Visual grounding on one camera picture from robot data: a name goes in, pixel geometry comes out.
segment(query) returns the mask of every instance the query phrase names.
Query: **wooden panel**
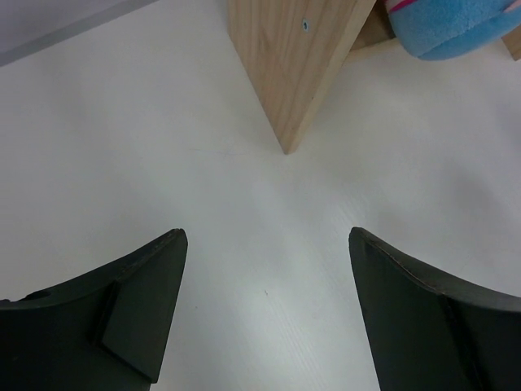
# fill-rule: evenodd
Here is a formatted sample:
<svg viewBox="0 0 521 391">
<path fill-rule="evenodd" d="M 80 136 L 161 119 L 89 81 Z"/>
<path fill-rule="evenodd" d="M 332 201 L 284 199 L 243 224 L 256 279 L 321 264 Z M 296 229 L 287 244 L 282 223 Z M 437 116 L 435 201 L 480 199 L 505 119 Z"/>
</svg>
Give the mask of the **wooden panel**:
<svg viewBox="0 0 521 391">
<path fill-rule="evenodd" d="M 521 59 L 521 26 L 503 37 L 503 42 L 515 60 Z"/>
<path fill-rule="evenodd" d="M 368 57 L 398 44 L 385 5 L 382 1 L 377 1 L 357 40 L 352 44 L 346 62 Z"/>
<path fill-rule="evenodd" d="M 231 40 L 285 153 L 298 147 L 373 5 L 228 0 Z"/>
</svg>

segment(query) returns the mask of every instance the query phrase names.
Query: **white surface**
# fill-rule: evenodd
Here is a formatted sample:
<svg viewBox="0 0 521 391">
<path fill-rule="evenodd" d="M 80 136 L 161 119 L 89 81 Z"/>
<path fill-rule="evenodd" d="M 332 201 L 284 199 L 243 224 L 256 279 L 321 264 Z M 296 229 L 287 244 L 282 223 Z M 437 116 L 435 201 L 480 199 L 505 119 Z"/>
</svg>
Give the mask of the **white surface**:
<svg viewBox="0 0 521 391">
<path fill-rule="evenodd" d="M 0 88 L 0 297 L 186 229 L 154 391 L 377 390 L 353 225 L 521 296 L 521 64 L 501 44 L 349 65 L 292 156 L 224 0 L 160 1 L 0 69 Z"/>
</svg>

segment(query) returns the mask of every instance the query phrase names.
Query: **light wood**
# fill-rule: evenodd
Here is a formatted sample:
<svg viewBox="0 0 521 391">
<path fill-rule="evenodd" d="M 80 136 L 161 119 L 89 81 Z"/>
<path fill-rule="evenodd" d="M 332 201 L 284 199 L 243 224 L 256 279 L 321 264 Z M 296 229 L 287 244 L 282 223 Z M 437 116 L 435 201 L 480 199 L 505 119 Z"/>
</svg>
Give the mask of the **light wood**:
<svg viewBox="0 0 521 391">
<path fill-rule="evenodd" d="M 521 26 L 505 35 L 503 42 L 515 60 L 521 59 Z"/>
<path fill-rule="evenodd" d="M 298 147 L 374 2 L 228 0 L 231 40 L 285 153 Z"/>
<path fill-rule="evenodd" d="M 346 63 L 398 45 L 382 1 L 377 1 L 349 51 Z"/>
</svg>

